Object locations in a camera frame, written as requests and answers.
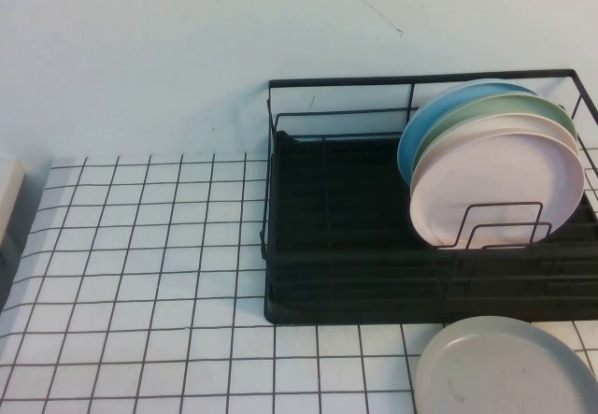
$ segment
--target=white plate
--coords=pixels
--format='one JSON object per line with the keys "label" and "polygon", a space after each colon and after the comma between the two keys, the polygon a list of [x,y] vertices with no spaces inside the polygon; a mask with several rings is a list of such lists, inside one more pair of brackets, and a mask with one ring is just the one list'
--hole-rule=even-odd
{"label": "white plate", "polygon": [[426,148],[418,159],[416,169],[411,180],[411,193],[420,179],[421,174],[429,164],[444,151],[462,144],[464,140],[471,140],[480,134],[489,133],[497,129],[520,129],[522,132],[538,133],[552,136],[561,141],[577,155],[577,143],[562,125],[533,113],[501,113],[498,115],[478,115],[463,120],[448,128]]}
{"label": "white plate", "polygon": [[[435,246],[454,244],[472,204],[537,201],[544,205],[540,221],[550,222],[554,231],[577,207],[583,181],[581,163],[564,143],[536,132],[500,129],[466,139],[428,164],[409,212],[421,237]],[[534,222],[537,212],[537,205],[473,208],[456,248],[466,247],[479,224]],[[533,230],[532,225],[478,228],[469,247],[527,243]],[[546,233],[546,226],[538,226],[533,240]]]}
{"label": "white plate", "polygon": [[509,318],[458,321],[432,339],[415,381],[418,414],[590,414],[598,384],[554,336]]}

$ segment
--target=grid pattern tile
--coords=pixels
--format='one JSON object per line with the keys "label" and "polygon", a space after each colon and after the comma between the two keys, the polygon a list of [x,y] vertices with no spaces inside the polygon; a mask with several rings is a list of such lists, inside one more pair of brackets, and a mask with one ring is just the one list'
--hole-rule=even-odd
{"label": "grid pattern tile", "polygon": [[[264,319],[265,169],[247,154],[53,167],[0,316],[0,411],[414,413],[442,325]],[[598,321],[538,326],[598,366]]]}

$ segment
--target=black drip tray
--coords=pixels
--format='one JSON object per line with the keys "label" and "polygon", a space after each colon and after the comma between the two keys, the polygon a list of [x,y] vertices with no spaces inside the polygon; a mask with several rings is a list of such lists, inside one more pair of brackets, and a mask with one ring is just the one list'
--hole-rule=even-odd
{"label": "black drip tray", "polygon": [[438,250],[409,219],[397,138],[298,141],[271,158],[265,316],[273,323],[598,317],[598,224],[518,249]]}

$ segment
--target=plate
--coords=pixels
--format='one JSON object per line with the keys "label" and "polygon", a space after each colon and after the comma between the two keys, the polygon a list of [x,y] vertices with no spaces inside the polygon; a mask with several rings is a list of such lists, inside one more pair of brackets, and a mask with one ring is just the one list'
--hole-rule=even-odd
{"label": "plate", "polygon": [[452,125],[479,115],[497,115],[502,113],[535,113],[561,124],[577,140],[576,128],[569,115],[544,98],[528,93],[502,93],[478,99],[457,107],[437,120],[425,134],[414,157],[412,169],[425,149]]}
{"label": "plate", "polygon": [[518,129],[522,132],[552,136],[564,143],[575,155],[578,155],[577,143],[569,131],[553,120],[531,113],[478,115],[450,127],[427,147],[421,157],[416,157],[417,164],[411,180],[411,193],[426,167],[445,150],[462,144],[464,140],[473,139],[498,129]]}
{"label": "plate", "polygon": [[554,336],[529,323],[484,316],[438,333],[420,358],[418,414],[590,414],[598,384]]}
{"label": "plate", "polygon": [[475,99],[513,91],[537,94],[527,87],[507,80],[481,79],[465,82],[457,87],[453,87],[420,107],[405,127],[399,141],[399,149],[397,150],[399,171],[405,181],[407,183],[411,182],[413,158],[415,157],[418,146],[428,129],[438,118],[455,107]]}
{"label": "plate", "polygon": [[436,157],[421,174],[411,194],[411,221],[428,243],[472,249],[524,244],[546,236],[545,225],[480,224],[534,222],[538,205],[476,207],[472,204],[539,202],[540,221],[554,231],[573,213],[583,193],[583,168],[564,143],[551,136],[500,129],[467,138]]}

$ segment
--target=dish rack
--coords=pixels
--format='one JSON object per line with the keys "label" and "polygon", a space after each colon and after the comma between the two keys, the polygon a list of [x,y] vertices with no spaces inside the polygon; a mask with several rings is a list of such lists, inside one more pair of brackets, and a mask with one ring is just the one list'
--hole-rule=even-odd
{"label": "dish rack", "polygon": [[[462,227],[468,213],[480,207],[537,206],[537,216],[529,222],[480,224],[472,235],[496,225],[529,225],[531,237],[542,232],[543,240],[480,250],[436,248],[411,225],[409,188],[398,172],[396,150],[416,103],[424,100],[419,88],[484,78],[520,79],[558,89],[558,100],[550,99],[570,104],[566,109],[577,130],[596,129],[598,139],[598,110],[574,70],[269,82],[269,160],[261,231],[264,315],[269,321],[452,322],[478,315],[524,321],[598,318],[598,199],[596,185],[591,184],[598,181],[598,170],[583,132],[579,155],[587,191],[557,231],[539,221],[543,207],[535,201],[475,204],[463,213]],[[314,94],[307,110],[297,105],[273,109],[281,91],[309,94],[335,88],[351,94],[352,89],[380,86],[397,89],[398,104],[311,111]],[[373,130],[380,114],[398,127]],[[346,132],[347,126],[354,127],[356,116],[364,117],[370,128]],[[326,123],[316,132],[313,121],[321,117]]]}

